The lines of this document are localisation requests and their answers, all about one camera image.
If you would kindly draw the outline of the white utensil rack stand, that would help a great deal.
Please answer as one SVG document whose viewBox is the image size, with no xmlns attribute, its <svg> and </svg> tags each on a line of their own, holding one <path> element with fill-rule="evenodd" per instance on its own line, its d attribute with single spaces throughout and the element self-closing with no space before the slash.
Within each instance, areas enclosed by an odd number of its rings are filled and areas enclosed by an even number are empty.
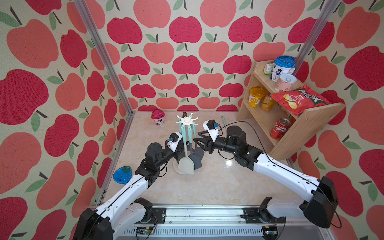
<svg viewBox="0 0 384 240">
<path fill-rule="evenodd" d="M 198 119 L 198 118 L 193 119 L 192 115 L 193 115 L 193 113 L 191 113 L 189 116 L 187 115 L 187 113 L 183 113 L 183 117 L 182 118 L 178 116 L 178 118 L 179 118 L 179 121 L 178 121 L 178 123 L 179 123 L 179 132 L 181 133 L 181 125 L 184 125 L 185 128 L 186 128 L 186 134 L 187 134 L 187 153 L 188 153 L 189 157 L 190 157 L 191 152 L 190 152 L 190 141 L 189 141 L 189 135 L 188 135 L 188 127 L 189 127 L 189 125 L 192 125 L 195 120 Z M 174 160 L 173 168 L 174 168 L 174 170 L 178 174 L 186 175 L 183 172 L 179 171 L 179 169 L 178 169 L 179 161 L 180 161 L 180 159 L 179 160 Z"/>
</svg>

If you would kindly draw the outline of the beige spatula mint handle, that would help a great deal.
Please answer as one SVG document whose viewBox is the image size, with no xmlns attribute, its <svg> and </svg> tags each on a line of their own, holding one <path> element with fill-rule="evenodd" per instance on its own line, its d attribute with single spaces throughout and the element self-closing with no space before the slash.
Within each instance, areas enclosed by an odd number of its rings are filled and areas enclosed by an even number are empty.
<svg viewBox="0 0 384 240">
<path fill-rule="evenodd" d="M 226 125 L 227 125 L 227 122 L 226 122 L 225 117 L 224 117 L 224 116 L 221 116 L 221 119 L 222 119 L 223 125 L 226 126 Z"/>
</svg>

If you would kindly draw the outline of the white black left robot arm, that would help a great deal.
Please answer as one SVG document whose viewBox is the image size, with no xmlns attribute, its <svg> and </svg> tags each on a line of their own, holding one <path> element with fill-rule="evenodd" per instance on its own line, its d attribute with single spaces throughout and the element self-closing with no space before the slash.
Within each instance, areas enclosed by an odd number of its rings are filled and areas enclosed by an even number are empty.
<svg viewBox="0 0 384 240">
<path fill-rule="evenodd" d="M 161 168 L 172 158 L 187 155 L 186 142 L 167 140 L 166 145 L 152 143 L 139 168 L 112 198 L 96 209 L 86 209 L 80 216 L 74 240 L 116 240 L 137 222 L 148 222 L 153 205 L 141 197 L 160 176 Z"/>
</svg>

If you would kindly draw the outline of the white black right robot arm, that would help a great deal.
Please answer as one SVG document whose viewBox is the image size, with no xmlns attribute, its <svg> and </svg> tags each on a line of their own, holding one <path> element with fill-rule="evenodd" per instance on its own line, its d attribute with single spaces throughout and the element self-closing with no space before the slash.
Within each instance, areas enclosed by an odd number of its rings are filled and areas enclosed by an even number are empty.
<svg viewBox="0 0 384 240">
<path fill-rule="evenodd" d="M 246 133 L 238 126 L 230 126 L 226 137 L 221 137 L 219 129 L 204 127 L 194 142 L 205 152 L 214 150 L 231 153 L 235 161 L 243 167 L 264 174 L 295 192 L 295 200 L 265 198 L 265 216 L 281 218 L 306 218 L 312 224 L 328 229 L 337 216 L 339 200 L 335 184 L 327 177 L 321 179 L 300 173 L 274 160 L 262 150 L 246 141 Z"/>
</svg>

